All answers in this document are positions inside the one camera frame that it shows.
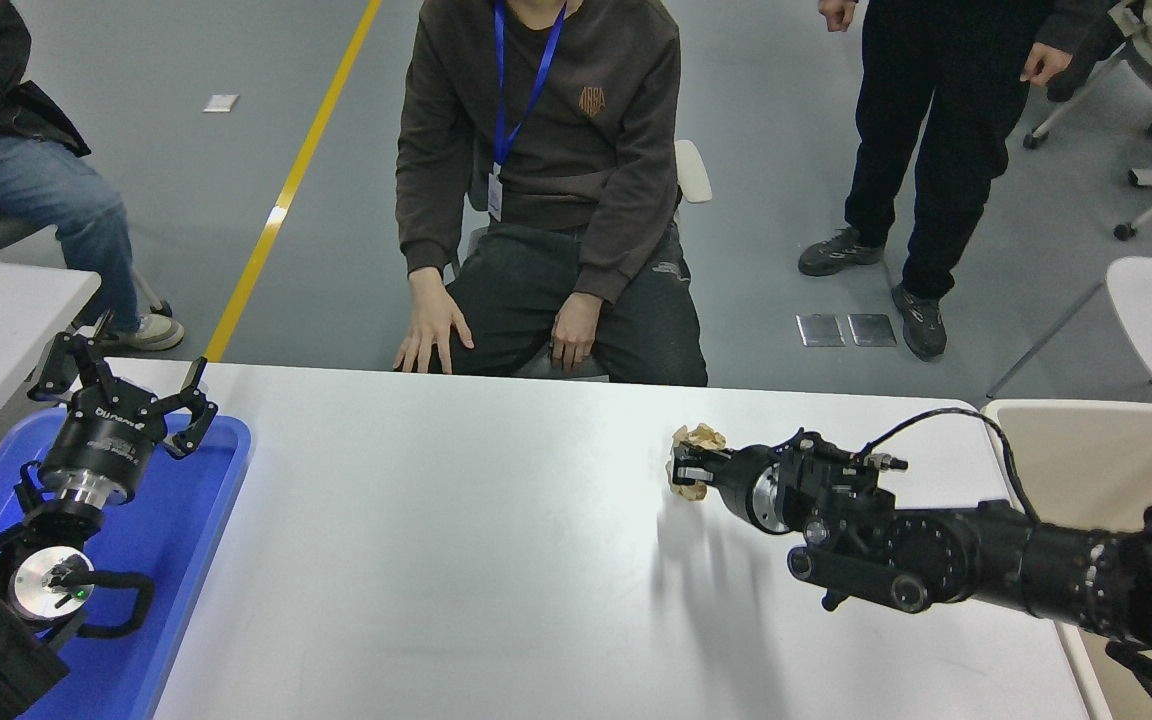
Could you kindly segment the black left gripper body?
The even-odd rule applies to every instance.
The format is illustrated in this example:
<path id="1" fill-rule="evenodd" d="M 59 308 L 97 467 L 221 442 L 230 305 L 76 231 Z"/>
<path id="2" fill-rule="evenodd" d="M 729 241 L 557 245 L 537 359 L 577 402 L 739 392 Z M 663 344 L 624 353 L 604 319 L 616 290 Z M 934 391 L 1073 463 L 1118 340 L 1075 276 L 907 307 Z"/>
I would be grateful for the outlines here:
<path id="1" fill-rule="evenodd" d="M 146 392 L 74 392 L 67 418 L 41 461 L 38 479 L 54 495 L 91 491 L 104 498 L 132 498 L 147 460 L 166 434 L 161 411 Z"/>

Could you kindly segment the standing person's left hand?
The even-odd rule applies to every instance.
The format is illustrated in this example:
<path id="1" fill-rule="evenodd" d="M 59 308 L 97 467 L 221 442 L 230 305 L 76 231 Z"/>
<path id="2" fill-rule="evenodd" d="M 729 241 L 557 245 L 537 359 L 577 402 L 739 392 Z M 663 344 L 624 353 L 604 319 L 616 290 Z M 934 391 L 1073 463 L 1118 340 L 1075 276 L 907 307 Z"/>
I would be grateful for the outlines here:
<path id="1" fill-rule="evenodd" d="M 1070 67 L 1071 61 L 1073 54 L 1069 51 L 1034 41 L 1021 68 L 1020 82 L 1036 88 L 1047 86 L 1053 78 Z"/>

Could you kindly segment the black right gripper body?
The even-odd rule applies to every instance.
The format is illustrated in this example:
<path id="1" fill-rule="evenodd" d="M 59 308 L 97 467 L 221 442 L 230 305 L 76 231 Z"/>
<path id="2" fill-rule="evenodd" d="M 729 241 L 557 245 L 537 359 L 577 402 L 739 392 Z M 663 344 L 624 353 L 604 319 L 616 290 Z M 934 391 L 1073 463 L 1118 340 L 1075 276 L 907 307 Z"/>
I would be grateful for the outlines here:
<path id="1" fill-rule="evenodd" d="M 776 530 L 774 482 L 767 477 L 776 465 L 771 446 L 751 445 L 728 452 L 721 470 L 723 506 L 759 530 Z"/>

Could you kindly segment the lanyard person's right hand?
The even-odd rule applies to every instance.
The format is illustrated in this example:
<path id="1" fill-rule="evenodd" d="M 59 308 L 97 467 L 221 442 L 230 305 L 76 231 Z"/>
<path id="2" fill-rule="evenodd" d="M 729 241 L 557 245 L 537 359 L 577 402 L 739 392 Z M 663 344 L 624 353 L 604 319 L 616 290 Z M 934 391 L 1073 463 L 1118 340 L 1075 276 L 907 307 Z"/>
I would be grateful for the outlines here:
<path id="1" fill-rule="evenodd" d="M 411 291 L 411 318 L 399 343 L 392 369 L 403 373 L 433 372 L 438 361 L 440 373 L 454 372 L 452 350 L 456 344 L 473 348 L 473 336 L 467 316 L 452 300 L 444 285 L 442 270 L 435 266 L 411 270 L 407 275 Z"/>

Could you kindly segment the lanyard person's left hand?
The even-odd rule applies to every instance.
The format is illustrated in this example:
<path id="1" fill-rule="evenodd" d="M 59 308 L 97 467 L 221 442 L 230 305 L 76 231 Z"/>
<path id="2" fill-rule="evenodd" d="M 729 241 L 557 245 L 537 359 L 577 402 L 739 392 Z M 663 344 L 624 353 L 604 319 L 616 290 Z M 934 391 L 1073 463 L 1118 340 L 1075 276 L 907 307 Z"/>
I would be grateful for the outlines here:
<path id="1" fill-rule="evenodd" d="M 602 316 L 602 297 L 573 291 L 559 309 L 550 336 L 550 361 L 562 372 L 575 372 L 593 355 L 596 328 Z"/>

